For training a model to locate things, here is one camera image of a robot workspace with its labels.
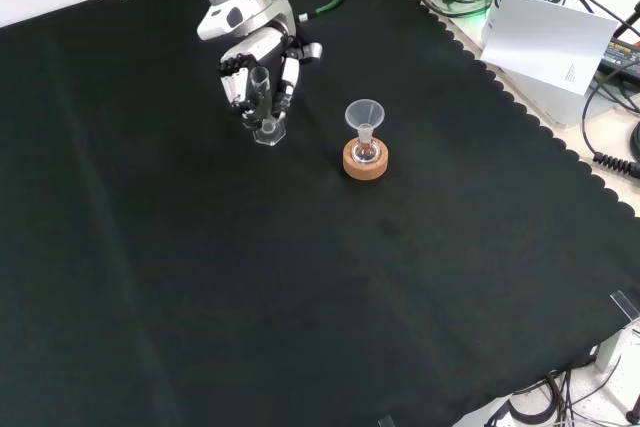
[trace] black cloth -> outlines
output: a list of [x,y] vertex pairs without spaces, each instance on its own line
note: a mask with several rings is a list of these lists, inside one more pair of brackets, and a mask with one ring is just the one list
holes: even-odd
[[[417,0],[308,24],[275,148],[227,111],[207,5],[0,31],[3,426],[444,427],[623,326],[631,209]],[[360,98],[373,183],[341,167]]]

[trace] wooden holder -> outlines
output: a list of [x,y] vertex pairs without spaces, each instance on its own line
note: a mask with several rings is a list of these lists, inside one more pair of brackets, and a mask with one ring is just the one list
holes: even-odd
[[356,138],[349,141],[342,151],[342,165],[344,166],[345,172],[356,180],[374,180],[382,176],[382,174],[386,172],[387,165],[389,164],[389,151],[387,150],[387,146],[379,139],[375,139],[380,146],[380,158],[371,164],[361,164],[351,157],[351,150],[356,140],[358,139]]

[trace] white table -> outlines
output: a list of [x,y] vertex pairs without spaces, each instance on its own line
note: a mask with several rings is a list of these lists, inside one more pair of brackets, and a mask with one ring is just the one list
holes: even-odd
[[[633,7],[636,2],[640,0],[597,1],[610,8],[622,18],[627,18],[633,12]],[[480,57],[480,49],[467,35],[462,32],[462,30],[460,30],[449,19],[441,17],[441,20],[447,25],[447,28],[453,32],[456,40],[462,42],[465,48],[470,52],[473,52],[477,58]],[[631,33],[626,33],[625,36],[623,36],[623,39],[629,42],[635,42],[634,36]],[[567,144],[568,149],[577,152],[581,160],[592,166],[594,173],[605,181],[607,188],[613,190],[618,195],[620,201],[633,207],[636,212],[636,216],[640,215],[640,180],[621,176],[612,173],[605,168],[594,165],[593,162],[591,162],[593,155],[582,139],[580,128],[572,128],[565,131],[554,129],[542,119],[542,116],[535,110],[532,103],[527,100],[527,98],[513,85],[502,71],[495,68],[491,68],[491,70],[497,74],[498,80],[505,85],[505,89],[513,94],[518,102],[527,106],[527,110],[530,114],[540,118],[542,125],[546,125],[551,128],[554,135],[562,139]],[[640,121],[639,118],[627,113],[622,108],[614,108],[607,113],[597,116],[587,123],[589,139],[597,150],[608,155],[631,161],[633,160],[633,157],[629,151],[629,137],[638,121]]]

